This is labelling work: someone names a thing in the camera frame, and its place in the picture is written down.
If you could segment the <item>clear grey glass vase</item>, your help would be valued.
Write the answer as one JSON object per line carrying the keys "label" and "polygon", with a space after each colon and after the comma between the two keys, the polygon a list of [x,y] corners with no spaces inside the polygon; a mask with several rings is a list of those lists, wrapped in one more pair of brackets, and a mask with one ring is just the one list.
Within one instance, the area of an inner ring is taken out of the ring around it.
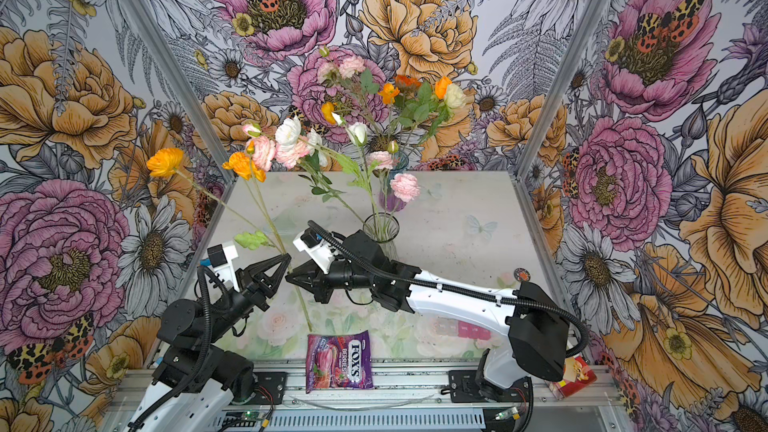
{"label": "clear grey glass vase", "polygon": [[363,231],[373,239],[391,260],[398,260],[396,238],[400,232],[397,218],[389,212],[371,214],[363,223]]}

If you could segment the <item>blue purple glass vase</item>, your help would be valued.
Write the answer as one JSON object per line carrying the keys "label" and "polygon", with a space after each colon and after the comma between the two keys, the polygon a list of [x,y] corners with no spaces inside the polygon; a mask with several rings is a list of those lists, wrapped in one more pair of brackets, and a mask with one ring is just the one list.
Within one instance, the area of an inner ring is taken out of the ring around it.
{"label": "blue purple glass vase", "polygon": [[380,185],[379,205],[387,213],[399,212],[406,207],[406,203],[393,192],[391,182],[397,174],[404,173],[408,166],[408,156],[402,151],[397,152],[394,155],[394,167],[388,171],[386,179]]}

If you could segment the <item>white chrysanthemum spray stem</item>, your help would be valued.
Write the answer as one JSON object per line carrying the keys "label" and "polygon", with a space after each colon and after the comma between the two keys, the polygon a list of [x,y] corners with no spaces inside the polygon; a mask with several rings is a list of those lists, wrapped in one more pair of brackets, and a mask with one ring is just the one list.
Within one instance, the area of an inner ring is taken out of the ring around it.
{"label": "white chrysanthemum spray stem", "polygon": [[301,177],[308,181],[313,195],[324,202],[337,200],[361,222],[365,218],[356,212],[343,198],[344,192],[330,179],[327,168],[336,164],[350,177],[348,186],[364,190],[370,202],[370,213],[378,212],[375,203],[372,170],[359,160],[350,158],[340,151],[327,147],[314,129],[305,133],[297,118],[286,119],[276,130],[276,160],[286,169],[298,167]]}

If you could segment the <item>yellow orange poppy stem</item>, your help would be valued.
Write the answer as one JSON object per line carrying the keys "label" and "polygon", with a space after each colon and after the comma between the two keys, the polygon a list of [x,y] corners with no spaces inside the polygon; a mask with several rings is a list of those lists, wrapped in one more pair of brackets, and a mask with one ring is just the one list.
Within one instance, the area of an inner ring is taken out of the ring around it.
{"label": "yellow orange poppy stem", "polygon": [[328,126],[344,132],[350,144],[345,126],[363,122],[368,128],[365,150],[368,153],[383,151],[391,141],[399,144],[400,126],[395,108],[399,95],[400,90],[392,83],[380,87],[373,83],[339,83],[335,95],[326,95],[321,114]]}

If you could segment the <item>orange gerbera flower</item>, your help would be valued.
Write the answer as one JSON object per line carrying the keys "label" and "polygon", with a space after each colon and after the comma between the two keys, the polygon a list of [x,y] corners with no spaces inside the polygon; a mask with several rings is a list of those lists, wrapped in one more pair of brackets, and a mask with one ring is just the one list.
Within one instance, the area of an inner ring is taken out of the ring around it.
{"label": "orange gerbera flower", "polygon": [[422,82],[410,76],[396,75],[394,78],[394,85],[400,90],[401,94],[413,95],[418,92],[422,86]]}

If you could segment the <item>white rose flower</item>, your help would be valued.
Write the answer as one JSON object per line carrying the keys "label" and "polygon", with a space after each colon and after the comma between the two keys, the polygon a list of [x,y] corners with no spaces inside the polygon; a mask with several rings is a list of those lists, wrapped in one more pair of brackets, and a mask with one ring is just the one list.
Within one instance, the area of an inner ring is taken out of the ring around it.
{"label": "white rose flower", "polygon": [[439,147],[438,135],[455,125],[459,125],[463,121],[461,115],[466,112],[467,96],[465,91],[453,81],[448,88],[446,102],[451,107],[453,115],[448,121],[446,121],[438,128],[434,137],[430,138],[425,145],[421,146],[424,152],[427,152],[430,149],[437,149]]}

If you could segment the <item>yellow orange rose flower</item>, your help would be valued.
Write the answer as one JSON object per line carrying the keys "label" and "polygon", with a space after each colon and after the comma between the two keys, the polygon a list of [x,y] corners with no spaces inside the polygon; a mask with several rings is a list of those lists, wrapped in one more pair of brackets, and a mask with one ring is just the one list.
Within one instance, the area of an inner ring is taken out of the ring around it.
{"label": "yellow orange rose flower", "polygon": [[452,117],[452,109],[446,102],[451,84],[449,78],[442,77],[436,83],[423,82],[416,89],[408,105],[408,118],[412,122],[412,131],[423,130],[417,142],[419,146],[425,145],[436,135],[438,128]]}

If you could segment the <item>pink carnation flower stem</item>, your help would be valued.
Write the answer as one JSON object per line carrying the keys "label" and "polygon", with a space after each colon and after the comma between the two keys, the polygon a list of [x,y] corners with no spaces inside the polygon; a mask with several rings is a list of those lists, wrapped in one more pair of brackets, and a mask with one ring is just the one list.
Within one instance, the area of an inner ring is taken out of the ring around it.
{"label": "pink carnation flower stem", "polygon": [[321,50],[317,82],[324,89],[320,111],[330,126],[366,125],[374,134],[385,133],[389,105],[384,92],[390,86],[373,72],[367,61],[356,54],[333,57]]}

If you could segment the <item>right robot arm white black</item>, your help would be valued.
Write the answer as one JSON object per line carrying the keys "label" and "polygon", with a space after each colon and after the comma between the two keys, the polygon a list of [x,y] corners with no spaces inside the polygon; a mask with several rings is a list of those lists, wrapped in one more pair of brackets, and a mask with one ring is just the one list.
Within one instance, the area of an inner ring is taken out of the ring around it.
{"label": "right robot arm white black", "polygon": [[363,231],[341,236],[315,222],[293,245],[310,259],[288,281],[318,303],[329,303],[337,290],[366,289],[391,312],[455,319],[500,337],[501,345],[483,353],[470,378],[473,398],[508,402],[531,378],[559,382],[567,359],[589,343],[588,327],[531,282],[488,289],[448,280],[388,258]]}

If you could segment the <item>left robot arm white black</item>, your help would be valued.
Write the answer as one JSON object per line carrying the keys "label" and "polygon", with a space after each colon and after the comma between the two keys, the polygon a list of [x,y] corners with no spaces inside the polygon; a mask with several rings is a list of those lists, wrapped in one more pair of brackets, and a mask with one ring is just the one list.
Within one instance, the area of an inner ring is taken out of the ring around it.
{"label": "left robot arm white black", "polygon": [[222,420],[218,430],[268,427],[283,402],[286,373],[258,372],[253,361],[216,343],[252,313],[269,309],[290,262],[280,254],[238,269],[233,286],[198,266],[197,298],[176,300],[161,317],[157,337],[167,349],[127,430],[209,431],[232,404],[249,409]]}

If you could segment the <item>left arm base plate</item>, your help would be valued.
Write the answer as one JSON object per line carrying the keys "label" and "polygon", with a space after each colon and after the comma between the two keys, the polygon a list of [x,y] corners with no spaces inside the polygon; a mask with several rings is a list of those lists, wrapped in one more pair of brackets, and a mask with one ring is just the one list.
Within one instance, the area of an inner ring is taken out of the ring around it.
{"label": "left arm base plate", "polygon": [[287,388],[286,372],[254,371],[243,405],[282,405]]}

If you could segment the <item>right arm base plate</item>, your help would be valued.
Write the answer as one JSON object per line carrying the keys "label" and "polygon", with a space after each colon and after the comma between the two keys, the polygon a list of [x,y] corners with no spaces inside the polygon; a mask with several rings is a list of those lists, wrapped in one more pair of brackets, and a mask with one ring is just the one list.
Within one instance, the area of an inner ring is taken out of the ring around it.
{"label": "right arm base plate", "polygon": [[502,389],[481,379],[475,371],[449,370],[447,394],[452,403],[529,404],[532,386],[528,384],[528,377],[523,377],[512,387]]}

